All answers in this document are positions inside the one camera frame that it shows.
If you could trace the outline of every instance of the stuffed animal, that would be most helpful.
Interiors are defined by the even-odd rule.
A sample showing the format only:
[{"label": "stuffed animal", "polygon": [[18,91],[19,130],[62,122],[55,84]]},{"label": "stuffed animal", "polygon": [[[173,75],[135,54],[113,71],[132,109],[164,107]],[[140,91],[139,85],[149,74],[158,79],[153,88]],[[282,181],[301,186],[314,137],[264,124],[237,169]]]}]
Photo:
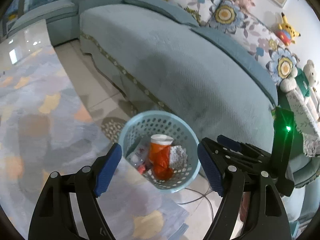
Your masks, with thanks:
[{"label": "stuffed animal", "polygon": [[301,34],[298,33],[292,25],[290,25],[287,21],[287,17],[284,15],[284,13],[281,13],[283,23],[278,24],[279,30],[276,31],[276,35],[281,39],[281,41],[286,45],[289,46],[290,43],[295,44],[295,37],[300,37]]},{"label": "stuffed animal", "polygon": [[253,0],[236,0],[235,3],[241,8],[245,13],[249,12],[250,7],[255,7]]},{"label": "stuffed animal", "polygon": [[310,97],[310,88],[314,87],[319,83],[315,66],[312,60],[308,60],[306,65],[303,67],[303,71],[292,71],[287,78],[282,80],[280,83],[280,89],[284,93],[288,93],[297,86],[300,88],[301,93],[304,97],[305,104],[308,103]]}]

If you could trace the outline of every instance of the light blue plastic basket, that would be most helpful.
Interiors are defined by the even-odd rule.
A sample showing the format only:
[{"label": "light blue plastic basket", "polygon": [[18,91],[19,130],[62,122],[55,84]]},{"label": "light blue plastic basket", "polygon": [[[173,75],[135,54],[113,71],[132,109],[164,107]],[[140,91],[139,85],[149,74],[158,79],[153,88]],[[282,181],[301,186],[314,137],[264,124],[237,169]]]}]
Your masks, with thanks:
[{"label": "light blue plastic basket", "polygon": [[181,145],[188,155],[187,164],[181,170],[174,171],[171,179],[156,179],[151,171],[143,176],[163,193],[173,193],[187,187],[197,176],[200,162],[197,155],[199,141],[193,130],[179,117],[164,111],[146,111],[131,118],[119,136],[124,157],[138,138],[153,134],[166,134],[174,138],[173,144]]}]

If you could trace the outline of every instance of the black cable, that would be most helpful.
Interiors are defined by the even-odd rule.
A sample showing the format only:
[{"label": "black cable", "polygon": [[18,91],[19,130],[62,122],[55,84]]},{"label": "black cable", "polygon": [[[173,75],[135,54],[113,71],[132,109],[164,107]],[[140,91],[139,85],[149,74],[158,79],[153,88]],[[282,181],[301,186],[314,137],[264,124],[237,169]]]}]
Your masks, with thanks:
[{"label": "black cable", "polygon": [[192,201],[188,201],[188,202],[185,202],[185,203],[177,203],[177,204],[178,204],[178,205],[186,205],[186,204],[189,204],[189,203],[193,203],[193,202],[195,202],[195,201],[197,201],[197,200],[199,200],[199,199],[206,198],[206,200],[209,202],[209,205],[210,205],[211,218],[212,218],[212,222],[213,222],[213,218],[214,218],[213,208],[212,208],[211,201],[207,198],[207,195],[209,195],[211,192],[213,192],[213,190],[211,190],[211,191],[209,191],[209,192],[207,191],[205,194],[202,194],[201,192],[196,191],[196,190],[191,189],[191,188],[187,188],[187,187],[186,187],[185,189],[194,191],[194,192],[196,192],[196,193],[199,193],[199,194],[202,195],[202,196],[201,196],[200,198],[194,199],[194,200],[192,200]]}]

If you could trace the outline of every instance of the wall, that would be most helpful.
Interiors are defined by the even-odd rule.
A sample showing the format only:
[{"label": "wall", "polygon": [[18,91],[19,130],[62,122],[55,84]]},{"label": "wall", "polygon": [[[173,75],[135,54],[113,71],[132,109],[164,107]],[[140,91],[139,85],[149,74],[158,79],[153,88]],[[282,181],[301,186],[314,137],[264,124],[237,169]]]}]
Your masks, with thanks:
[{"label": "wall", "polygon": [[274,28],[281,22],[281,12],[287,16],[288,22],[301,33],[296,44],[290,50],[300,58],[299,67],[303,68],[308,59],[313,60],[320,75],[320,22],[313,9],[305,0],[287,0],[283,8],[272,0],[255,0],[256,7],[250,12],[268,27]]}]

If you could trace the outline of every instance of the pikachu plush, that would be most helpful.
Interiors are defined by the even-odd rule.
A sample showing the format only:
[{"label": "pikachu plush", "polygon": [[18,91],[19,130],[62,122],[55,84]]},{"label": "pikachu plush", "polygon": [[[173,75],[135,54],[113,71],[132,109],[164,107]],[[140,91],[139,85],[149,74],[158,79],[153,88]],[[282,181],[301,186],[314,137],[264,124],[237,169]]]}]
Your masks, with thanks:
[{"label": "pikachu plush", "polygon": [[295,44],[296,42],[294,38],[300,37],[301,35],[288,23],[287,17],[284,13],[281,13],[281,16],[283,23],[278,25],[279,30],[276,31],[276,35],[286,46],[289,46],[290,43]]}]

